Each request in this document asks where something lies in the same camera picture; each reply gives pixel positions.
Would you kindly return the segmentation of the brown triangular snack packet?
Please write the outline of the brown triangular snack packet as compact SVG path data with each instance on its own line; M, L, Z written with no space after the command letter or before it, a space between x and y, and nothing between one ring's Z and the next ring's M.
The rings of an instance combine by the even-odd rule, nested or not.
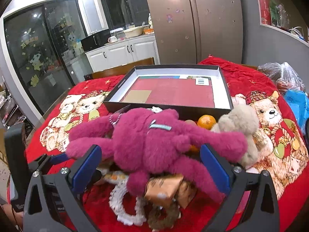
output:
M144 198L164 208L169 208L174 202L186 208L196 192L193 183L186 181L181 174L174 174L151 178L146 185Z

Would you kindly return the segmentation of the magenta plush bunny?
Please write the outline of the magenta plush bunny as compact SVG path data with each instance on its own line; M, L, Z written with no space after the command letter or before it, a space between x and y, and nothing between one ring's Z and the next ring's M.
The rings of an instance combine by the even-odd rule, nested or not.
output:
M127 190L143 196L153 174L181 174L216 202L225 195L215 185L206 166L189 158L190 147L209 144L229 162L239 162L248 149L244 134L215 133L179 120L174 109L154 113L135 108L84 122L69 132L66 155L78 159L92 145L101 148L102 159L112 159L129 173Z

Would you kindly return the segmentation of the red bear print blanket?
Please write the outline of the red bear print blanket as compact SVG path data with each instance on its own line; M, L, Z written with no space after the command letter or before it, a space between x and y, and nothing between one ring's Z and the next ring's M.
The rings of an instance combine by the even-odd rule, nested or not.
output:
M294 113L283 95L278 92L276 85L267 76L252 68L213 56L209 56L199 64L220 66L232 95L233 104L246 102L257 111L260 128L270 140L268 140L267 147L262 149L265 156L261 154L261 161L254 168L258 172L262 169L268 170L272 177L274 176L274 186L279 198L279 231L308 231L308 221L304 221L308 219L308 152L304 139L300 136L300 127ZM120 74L81 82L69 91L68 96L84 94L82 99L90 99L86 97L98 94L99 91L110 92L123 77L124 75ZM48 124L50 120L60 119L57 116L63 115L60 110L64 107L60 105L61 103L35 131L25 151L28 162L34 161L42 154L58 155L61 153L60 143L55 146L54 150L47 150L44 140L47 138L43 138L47 134L47 129L51 128L51 124ZM273 109L275 117L271 119L271 116L267 117L266 110L269 112ZM289 134L291 138L297 136L300 145L298 150L292 148L285 134ZM283 160L281 163L273 153L273 148L279 145L279 141L284 141L282 144L285 145L286 166L290 163L290 159L293 162L296 162L296 159L300 160L298 173L293 175L291 180L287 178L287 171L282 173L278 171L283 169ZM107 201L107 195L111 190L111 184L93 186L83 196L83 206L98 228L101 231L151 231L145 223L142 226L125 226L116 221L116 216L110 210ZM174 228L162 231L201 231L217 210L218 204L206 194L198 191L189 206L182 211L182 217L175 223Z

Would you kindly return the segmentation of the beige fluffy plush toy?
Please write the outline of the beige fluffy plush toy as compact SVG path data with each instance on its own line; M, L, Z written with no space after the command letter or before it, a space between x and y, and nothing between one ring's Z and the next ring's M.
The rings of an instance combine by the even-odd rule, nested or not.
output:
M250 168L258 161L262 150L268 145L268 137L260 128L256 111L245 104L237 105L228 114L221 116L211 131L236 131L244 134L247 138L248 149L239 164L245 169Z

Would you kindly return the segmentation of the orange mandarin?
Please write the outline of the orange mandarin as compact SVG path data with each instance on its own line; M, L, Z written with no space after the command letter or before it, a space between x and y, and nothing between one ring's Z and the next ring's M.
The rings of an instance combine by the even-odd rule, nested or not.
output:
M215 124L216 119L212 115L203 115L197 121L197 125L199 127L205 128L207 130L211 130Z

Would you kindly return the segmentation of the blue plastic bag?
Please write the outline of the blue plastic bag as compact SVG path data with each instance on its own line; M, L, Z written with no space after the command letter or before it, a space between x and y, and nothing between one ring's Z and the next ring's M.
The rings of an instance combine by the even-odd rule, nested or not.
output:
M296 118L302 134L305 134L305 124L308 120L308 96L303 91L287 90L284 95L285 101Z

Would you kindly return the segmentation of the black sliding glass door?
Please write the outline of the black sliding glass door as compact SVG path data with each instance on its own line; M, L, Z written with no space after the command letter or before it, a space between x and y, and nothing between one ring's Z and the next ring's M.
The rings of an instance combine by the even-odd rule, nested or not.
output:
M81 41L87 36L77 0L54 0L4 19L10 60L32 103L44 114L92 71Z

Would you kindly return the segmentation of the clear plastic bag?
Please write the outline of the clear plastic bag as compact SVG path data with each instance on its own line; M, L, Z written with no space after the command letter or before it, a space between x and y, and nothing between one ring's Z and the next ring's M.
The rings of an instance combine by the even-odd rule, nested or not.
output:
M282 94L287 90L305 91L303 80L287 62L265 63L257 70L272 80Z

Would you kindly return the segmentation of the black shallow box tray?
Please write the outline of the black shallow box tray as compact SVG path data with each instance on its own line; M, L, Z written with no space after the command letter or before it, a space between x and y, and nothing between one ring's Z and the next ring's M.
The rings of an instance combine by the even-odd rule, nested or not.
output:
M233 109L219 66L165 64L132 68L104 100L111 113L121 109L172 108L181 120L203 115L219 119Z

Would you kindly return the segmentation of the black microwave oven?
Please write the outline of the black microwave oven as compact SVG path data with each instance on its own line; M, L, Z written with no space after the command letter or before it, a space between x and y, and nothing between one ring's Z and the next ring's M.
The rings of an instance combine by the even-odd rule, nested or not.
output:
M100 48L108 43L111 37L110 30L101 30L81 40L84 52Z

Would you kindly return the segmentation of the white kitchen cabinet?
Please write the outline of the white kitchen cabinet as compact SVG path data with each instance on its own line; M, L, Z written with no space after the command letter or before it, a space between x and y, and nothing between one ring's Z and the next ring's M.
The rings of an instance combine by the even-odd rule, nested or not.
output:
M160 64L154 34L141 35L117 43L109 43L95 50L88 51L86 56L94 72L147 58L154 58L154 63Z

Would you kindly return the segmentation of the cream plastic basin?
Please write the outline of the cream plastic basin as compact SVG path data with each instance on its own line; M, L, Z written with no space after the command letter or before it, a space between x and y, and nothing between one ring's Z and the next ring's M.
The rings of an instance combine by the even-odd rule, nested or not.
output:
M126 38L138 37L143 34L143 27L138 26L138 27L129 28L127 30L124 30L124 34Z

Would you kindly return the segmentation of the steel double door refrigerator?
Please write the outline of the steel double door refrigerator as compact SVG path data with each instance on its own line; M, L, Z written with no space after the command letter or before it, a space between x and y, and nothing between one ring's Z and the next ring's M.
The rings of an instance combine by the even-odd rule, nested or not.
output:
M147 0L161 64L196 64L209 55L241 63L240 0Z

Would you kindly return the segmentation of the red gift box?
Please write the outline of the red gift box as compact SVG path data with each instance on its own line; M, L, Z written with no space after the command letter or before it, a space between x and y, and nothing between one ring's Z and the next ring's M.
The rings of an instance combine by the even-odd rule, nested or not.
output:
M270 0L259 0L261 23L271 26Z

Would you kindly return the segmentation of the white wall shelf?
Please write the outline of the white wall shelf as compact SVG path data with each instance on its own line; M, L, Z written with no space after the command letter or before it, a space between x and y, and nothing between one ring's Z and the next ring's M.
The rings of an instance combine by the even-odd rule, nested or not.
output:
M257 3L260 26L280 32L308 47L308 25L292 0L270 0L271 26L261 23L259 0Z

